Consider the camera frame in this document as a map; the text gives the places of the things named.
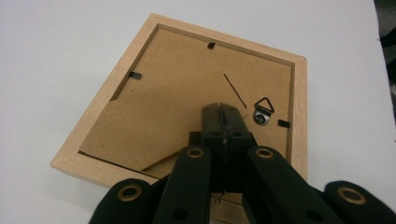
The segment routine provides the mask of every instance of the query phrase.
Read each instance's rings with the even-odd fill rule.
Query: wooden picture frame
[[[113,162],[87,156],[80,147],[106,105],[117,98],[134,71],[150,41],[159,30],[198,39],[216,46],[241,52],[290,69],[288,123],[284,156],[293,168],[307,178],[307,71],[305,57],[273,49],[241,38],[225,35],[186,22],[151,14],[134,41],[124,52],[113,71],[88,106],[74,130],[70,133],[51,166],[70,175],[76,175],[105,186],[113,186],[126,178],[138,178],[154,183],[157,178],[126,169]],[[246,223],[246,216],[239,204],[224,201],[211,204],[214,219],[230,223]]]

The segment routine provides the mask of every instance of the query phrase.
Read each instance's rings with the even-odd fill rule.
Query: screw
[[[256,115],[256,116],[254,117],[254,121],[255,121],[257,124],[262,125],[262,124],[265,123],[265,117],[264,117],[263,115]]]

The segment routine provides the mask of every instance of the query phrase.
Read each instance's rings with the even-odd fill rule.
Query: black metal clip
[[[260,103],[262,101],[266,101],[268,103],[268,105],[270,106],[270,109],[261,106]],[[256,104],[254,104],[254,107],[256,108],[254,110],[254,114],[253,114],[254,122],[256,122],[258,125],[261,125],[261,126],[266,125],[270,121],[271,115],[275,112],[275,110],[270,102],[270,99],[268,99],[267,97],[264,97],[264,98],[260,99],[260,101],[258,101]]]

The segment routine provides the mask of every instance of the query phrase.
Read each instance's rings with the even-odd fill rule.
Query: white surface
[[[308,60],[309,184],[396,210],[396,143],[373,1],[1,1],[0,223],[87,223],[107,189],[50,168],[150,12]]]

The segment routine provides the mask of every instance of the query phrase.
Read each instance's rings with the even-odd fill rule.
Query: brass grommet
[[[128,185],[119,190],[119,199],[123,202],[130,202],[142,194],[142,188],[136,184]]]
[[[204,152],[200,148],[190,148],[187,155],[191,158],[200,158],[204,156]]]
[[[259,148],[256,150],[256,155],[261,158],[270,159],[274,157],[274,152],[266,148]]]
[[[338,195],[345,201],[354,204],[365,204],[367,202],[366,197],[355,189],[348,187],[341,187],[337,190]]]

